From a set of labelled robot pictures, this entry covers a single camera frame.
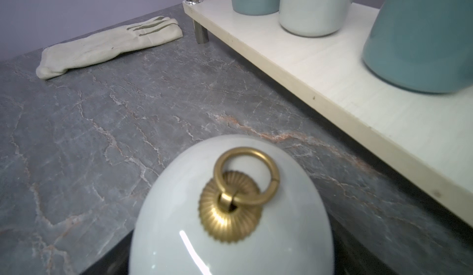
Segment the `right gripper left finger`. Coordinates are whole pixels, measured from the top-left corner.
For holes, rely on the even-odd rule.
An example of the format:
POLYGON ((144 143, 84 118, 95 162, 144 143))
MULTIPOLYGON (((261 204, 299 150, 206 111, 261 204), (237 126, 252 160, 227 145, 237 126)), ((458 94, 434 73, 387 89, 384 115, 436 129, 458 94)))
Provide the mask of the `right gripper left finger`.
POLYGON ((81 275, 128 275, 133 230, 81 275))

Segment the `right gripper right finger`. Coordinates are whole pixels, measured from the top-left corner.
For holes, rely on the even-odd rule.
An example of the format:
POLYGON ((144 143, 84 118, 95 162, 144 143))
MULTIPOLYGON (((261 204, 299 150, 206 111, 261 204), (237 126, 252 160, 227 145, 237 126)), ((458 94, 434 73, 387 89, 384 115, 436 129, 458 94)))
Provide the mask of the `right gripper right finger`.
POLYGON ((396 275, 345 227, 328 216, 335 250, 335 275, 396 275))

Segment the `large white tea canister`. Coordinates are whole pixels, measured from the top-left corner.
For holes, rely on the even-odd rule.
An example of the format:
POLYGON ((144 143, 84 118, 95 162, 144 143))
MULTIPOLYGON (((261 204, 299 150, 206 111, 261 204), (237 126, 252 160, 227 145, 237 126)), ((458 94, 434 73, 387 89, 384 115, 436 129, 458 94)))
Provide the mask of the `large white tea canister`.
POLYGON ((185 150, 150 189, 132 275, 332 275, 322 199, 304 169, 258 138, 223 135, 185 150))

